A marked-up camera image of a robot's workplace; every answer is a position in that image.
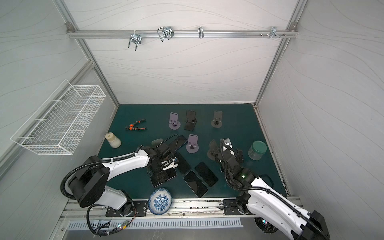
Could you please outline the wooden base phone stand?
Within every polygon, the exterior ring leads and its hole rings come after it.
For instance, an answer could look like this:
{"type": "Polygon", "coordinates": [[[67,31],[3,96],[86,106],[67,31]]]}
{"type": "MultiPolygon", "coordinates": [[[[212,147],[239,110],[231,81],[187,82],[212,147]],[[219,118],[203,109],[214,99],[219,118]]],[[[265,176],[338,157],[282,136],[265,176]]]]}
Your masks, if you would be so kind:
{"type": "Polygon", "coordinates": [[[151,142],[152,148],[156,148],[157,146],[161,145],[163,142],[163,139],[155,139],[151,142]]]}

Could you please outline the beige plastic cup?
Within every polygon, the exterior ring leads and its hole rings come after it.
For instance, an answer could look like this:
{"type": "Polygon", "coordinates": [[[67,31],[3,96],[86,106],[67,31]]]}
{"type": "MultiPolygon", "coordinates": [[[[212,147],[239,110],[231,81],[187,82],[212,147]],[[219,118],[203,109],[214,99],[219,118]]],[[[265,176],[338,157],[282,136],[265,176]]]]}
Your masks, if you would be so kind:
{"type": "Polygon", "coordinates": [[[109,132],[105,135],[105,139],[108,141],[110,146],[114,149],[117,149],[121,146],[121,140],[112,132],[109,132]]]}

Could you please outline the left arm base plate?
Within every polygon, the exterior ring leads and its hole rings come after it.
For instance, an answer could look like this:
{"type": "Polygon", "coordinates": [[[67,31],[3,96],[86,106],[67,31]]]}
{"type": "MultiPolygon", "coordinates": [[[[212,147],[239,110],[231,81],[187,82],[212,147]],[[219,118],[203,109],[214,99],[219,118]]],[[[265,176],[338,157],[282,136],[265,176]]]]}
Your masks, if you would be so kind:
{"type": "Polygon", "coordinates": [[[148,209],[147,200],[128,201],[120,209],[107,208],[106,217],[145,217],[148,209]]]}

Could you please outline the aluminium crossbar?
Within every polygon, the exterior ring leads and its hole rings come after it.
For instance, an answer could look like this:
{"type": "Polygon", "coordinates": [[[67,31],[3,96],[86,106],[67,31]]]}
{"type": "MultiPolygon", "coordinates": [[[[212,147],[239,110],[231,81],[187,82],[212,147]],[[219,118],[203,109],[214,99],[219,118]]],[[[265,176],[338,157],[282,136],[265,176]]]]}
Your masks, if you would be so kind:
{"type": "MultiPolygon", "coordinates": [[[[260,34],[267,34],[267,30],[206,30],[204,29],[203,39],[250,39],[262,38],[260,34]]],[[[75,31],[68,32],[71,39],[129,39],[130,35],[139,34],[142,39],[159,39],[156,30],[144,31],[75,31]]],[[[198,29],[195,30],[174,30],[174,39],[199,39],[198,29]]],[[[296,31],[278,30],[279,34],[286,34],[286,38],[295,38],[299,33],[296,31]]]]}

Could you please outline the orange handled pliers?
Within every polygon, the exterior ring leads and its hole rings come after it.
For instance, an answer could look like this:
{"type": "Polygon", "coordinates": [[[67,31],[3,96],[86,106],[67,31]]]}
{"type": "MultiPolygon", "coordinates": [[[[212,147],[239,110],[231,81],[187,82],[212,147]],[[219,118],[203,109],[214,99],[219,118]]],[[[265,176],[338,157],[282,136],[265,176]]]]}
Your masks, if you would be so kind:
{"type": "Polygon", "coordinates": [[[138,121],[134,122],[133,124],[130,124],[129,126],[125,127],[125,130],[126,131],[145,131],[147,128],[145,128],[145,127],[143,127],[143,128],[138,127],[138,125],[140,123],[143,123],[145,121],[146,121],[146,119],[138,120],[138,121]]]}

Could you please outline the grey stand back right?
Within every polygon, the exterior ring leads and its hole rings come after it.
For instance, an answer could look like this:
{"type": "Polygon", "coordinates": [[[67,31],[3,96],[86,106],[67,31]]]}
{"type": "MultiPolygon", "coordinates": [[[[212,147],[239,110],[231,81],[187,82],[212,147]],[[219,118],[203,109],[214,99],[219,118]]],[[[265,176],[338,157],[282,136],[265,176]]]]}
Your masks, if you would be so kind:
{"type": "Polygon", "coordinates": [[[211,126],[213,128],[221,128],[223,125],[222,118],[223,118],[223,112],[222,111],[215,111],[214,112],[214,118],[211,121],[211,126]]]}

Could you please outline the purple stand back left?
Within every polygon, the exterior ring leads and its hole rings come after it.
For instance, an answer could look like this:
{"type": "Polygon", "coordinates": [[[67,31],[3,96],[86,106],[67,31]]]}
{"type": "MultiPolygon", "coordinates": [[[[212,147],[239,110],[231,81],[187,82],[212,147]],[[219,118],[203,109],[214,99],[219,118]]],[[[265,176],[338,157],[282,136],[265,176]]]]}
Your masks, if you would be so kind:
{"type": "Polygon", "coordinates": [[[181,126],[179,122],[179,115],[177,113],[170,113],[169,128],[172,130],[178,130],[181,126]]]}

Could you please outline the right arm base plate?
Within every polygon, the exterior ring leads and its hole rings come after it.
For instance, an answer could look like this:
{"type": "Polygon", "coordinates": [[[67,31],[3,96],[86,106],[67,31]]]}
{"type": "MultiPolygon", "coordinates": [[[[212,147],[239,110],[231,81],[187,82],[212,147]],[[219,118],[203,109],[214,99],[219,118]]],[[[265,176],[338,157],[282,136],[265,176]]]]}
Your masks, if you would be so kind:
{"type": "Polygon", "coordinates": [[[224,214],[226,216],[232,216],[232,215],[249,215],[250,213],[242,213],[238,209],[237,201],[236,199],[224,199],[223,203],[220,204],[220,207],[223,209],[224,214]]]}

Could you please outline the metal clamp small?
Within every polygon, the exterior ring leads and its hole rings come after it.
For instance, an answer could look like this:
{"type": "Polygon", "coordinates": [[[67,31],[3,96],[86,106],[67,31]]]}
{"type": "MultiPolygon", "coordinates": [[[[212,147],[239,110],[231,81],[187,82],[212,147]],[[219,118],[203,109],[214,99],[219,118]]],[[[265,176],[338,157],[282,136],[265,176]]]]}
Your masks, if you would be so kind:
{"type": "Polygon", "coordinates": [[[199,39],[203,39],[204,38],[204,29],[203,29],[203,27],[198,27],[198,35],[199,35],[199,39]]]}

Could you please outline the black stand back centre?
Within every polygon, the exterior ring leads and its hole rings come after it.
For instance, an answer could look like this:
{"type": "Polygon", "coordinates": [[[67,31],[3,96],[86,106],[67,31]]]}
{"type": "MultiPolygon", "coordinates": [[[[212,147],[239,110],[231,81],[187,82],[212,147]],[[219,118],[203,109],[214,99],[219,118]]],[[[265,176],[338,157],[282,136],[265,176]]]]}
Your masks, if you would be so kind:
{"type": "Polygon", "coordinates": [[[185,123],[184,130],[192,132],[197,123],[195,111],[187,110],[185,123]]]}

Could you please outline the blue white patterned plate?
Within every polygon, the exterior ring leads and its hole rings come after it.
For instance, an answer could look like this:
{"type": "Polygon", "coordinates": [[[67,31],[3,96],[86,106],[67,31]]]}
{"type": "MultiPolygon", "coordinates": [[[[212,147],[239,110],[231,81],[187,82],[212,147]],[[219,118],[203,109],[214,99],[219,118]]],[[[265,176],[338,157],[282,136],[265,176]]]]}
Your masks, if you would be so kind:
{"type": "Polygon", "coordinates": [[[154,215],[165,214],[172,205],[172,195],[164,188],[156,189],[148,200],[148,208],[154,215]]]}

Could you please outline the white vent grille strip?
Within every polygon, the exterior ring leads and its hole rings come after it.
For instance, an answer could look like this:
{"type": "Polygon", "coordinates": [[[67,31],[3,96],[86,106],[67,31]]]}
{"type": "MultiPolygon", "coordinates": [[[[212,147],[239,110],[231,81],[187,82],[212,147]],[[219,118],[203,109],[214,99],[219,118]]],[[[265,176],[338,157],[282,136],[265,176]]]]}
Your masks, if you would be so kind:
{"type": "MultiPolygon", "coordinates": [[[[119,220],[96,220],[91,221],[94,229],[101,228],[102,231],[112,230],[122,226],[119,220]]],[[[194,219],[136,219],[127,229],[152,230],[152,229],[222,229],[222,228],[243,228],[240,218],[194,218],[194,219]]],[[[89,230],[86,221],[70,221],[68,231],[89,230]]]]}

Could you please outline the metal clamp left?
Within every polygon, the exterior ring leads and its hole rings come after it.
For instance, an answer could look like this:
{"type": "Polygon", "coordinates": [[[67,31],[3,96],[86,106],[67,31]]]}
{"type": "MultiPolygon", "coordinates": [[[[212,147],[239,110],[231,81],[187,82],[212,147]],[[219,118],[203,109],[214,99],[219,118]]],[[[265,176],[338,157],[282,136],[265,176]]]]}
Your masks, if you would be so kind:
{"type": "Polygon", "coordinates": [[[133,33],[130,35],[128,48],[135,46],[135,51],[137,51],[138,46],[142,43],[142,37],[139,34],[133,33]]]}

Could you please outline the metal clamp centre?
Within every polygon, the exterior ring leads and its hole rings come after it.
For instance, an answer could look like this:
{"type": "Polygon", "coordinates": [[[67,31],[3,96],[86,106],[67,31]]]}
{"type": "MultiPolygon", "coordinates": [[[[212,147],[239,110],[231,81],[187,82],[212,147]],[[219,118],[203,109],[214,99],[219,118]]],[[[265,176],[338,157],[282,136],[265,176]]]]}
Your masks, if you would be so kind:
{"type": "Polygon", "coordinates": [[[170,40],[175,35],[173,28],[169,26],[159,27],[157,33],[161,42],[164,42],[165,39],[170,40]]]}

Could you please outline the green lidded jar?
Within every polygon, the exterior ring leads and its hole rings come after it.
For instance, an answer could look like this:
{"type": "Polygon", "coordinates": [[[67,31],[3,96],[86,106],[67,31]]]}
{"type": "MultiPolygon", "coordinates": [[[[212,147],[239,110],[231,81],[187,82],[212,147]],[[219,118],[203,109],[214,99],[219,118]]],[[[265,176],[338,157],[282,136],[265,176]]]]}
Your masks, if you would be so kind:
{"type": "Polygon", "coordinates": [[[268,146],[262,141],[254,141],[248,150],[248,156],[254,160],[260,160],[266,153],[268,146]]]}

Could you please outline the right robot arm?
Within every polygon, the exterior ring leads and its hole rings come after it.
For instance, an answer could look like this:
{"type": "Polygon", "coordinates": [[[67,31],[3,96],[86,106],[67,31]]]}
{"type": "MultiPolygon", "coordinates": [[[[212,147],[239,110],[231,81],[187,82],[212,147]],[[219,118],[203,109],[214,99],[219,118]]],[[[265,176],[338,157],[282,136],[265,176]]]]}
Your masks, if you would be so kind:
{"type": "Polygon", "coordinates": [[[230,188],[240,192],[236,197],[238,211],[255,215],[264,233],[282,232],[291,240],[328,240],[330,233],[323,215],[309,212],[289,201],[268,185],[261,176],[242,167],[243,152],[234,149],[230,139],[212,140],[210,154],[220,163],[230,188]]]}

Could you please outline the purple phone stand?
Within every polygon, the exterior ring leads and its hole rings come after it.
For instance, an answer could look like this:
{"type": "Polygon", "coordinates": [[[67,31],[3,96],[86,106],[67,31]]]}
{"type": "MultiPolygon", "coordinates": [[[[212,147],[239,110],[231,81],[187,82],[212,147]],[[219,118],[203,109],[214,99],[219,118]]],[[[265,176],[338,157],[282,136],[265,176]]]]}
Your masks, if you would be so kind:
{"type": "Polygon", "coordinates": [[[190,154],[194,154],[199,150],[197,135],[189,134],[186,149],[190,154]]]}

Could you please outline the grey stand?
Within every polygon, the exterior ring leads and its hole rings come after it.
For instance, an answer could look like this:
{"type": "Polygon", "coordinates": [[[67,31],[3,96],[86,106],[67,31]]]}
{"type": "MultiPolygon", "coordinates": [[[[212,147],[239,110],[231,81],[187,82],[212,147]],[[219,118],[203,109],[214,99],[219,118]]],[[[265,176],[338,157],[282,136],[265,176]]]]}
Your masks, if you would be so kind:
{"type": "Polygon", "coordinates": [[[218,147],[216,140],[212,140],[209,143],[209,150],[207,152],[208,158],[212,161],[215,161],[219,153],[220,153],[220,149],[218,147]]]}
{"type": "Polygon", "coordinates": [[[214,118],[211,121],[211,126],[213,128],[221,128],[223,125],[222,118],[223,118],[223,112],[222,111],[215,111],[214,112],[214,118]]]}

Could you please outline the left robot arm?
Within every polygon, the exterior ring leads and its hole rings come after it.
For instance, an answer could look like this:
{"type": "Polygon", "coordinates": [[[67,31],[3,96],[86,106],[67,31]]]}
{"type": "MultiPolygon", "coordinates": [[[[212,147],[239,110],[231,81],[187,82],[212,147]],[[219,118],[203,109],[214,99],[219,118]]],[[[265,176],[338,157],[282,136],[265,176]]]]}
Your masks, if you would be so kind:
{"type": "Polygon", "coordinates": [[[177,176],[179,160],[176,152],[187,143],[184,136],[175,136],[170,144],[165,141],[154,148],[139,146],[135,152],[100,159],[89,157],[81,166],[66,174],[60,184],[61,193],[76,200],[80,207],[104,206],[127,216],[134,208],[132,198],[123,190],[107,185],[108,181],[123,173],[148,167],[153,187],[177,176]]]}

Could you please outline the grey stand front right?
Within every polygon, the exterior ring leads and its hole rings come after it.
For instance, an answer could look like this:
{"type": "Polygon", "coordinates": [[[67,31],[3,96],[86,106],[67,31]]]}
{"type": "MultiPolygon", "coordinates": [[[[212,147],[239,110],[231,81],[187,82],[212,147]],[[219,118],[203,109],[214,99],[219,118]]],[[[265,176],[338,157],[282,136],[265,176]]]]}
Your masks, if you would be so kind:
{"type": "Polygon", "coordinates": [[[208,158],[212,161],[215,161],[219,153],[220,153],[220,149],[218,147],[216,140],[212,140],[209,143],[209,150],[207,152],[208,158]]]}

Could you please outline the metal bracket right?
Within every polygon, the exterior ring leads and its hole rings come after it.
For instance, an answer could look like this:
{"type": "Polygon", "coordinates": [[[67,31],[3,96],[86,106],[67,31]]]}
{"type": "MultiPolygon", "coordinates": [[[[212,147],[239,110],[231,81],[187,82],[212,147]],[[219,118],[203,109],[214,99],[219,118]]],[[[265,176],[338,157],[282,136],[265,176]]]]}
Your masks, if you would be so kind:
{"type": "Polygon", "coordinates": [[[267,34],[260,34],[260,36],[262,38],[270,38],[270,39],[273,39],[273,38],[286,38],[287,37],[286,34],[279,34],[276,27],[272,27],[269,33],[267,33],[267,34]]]}

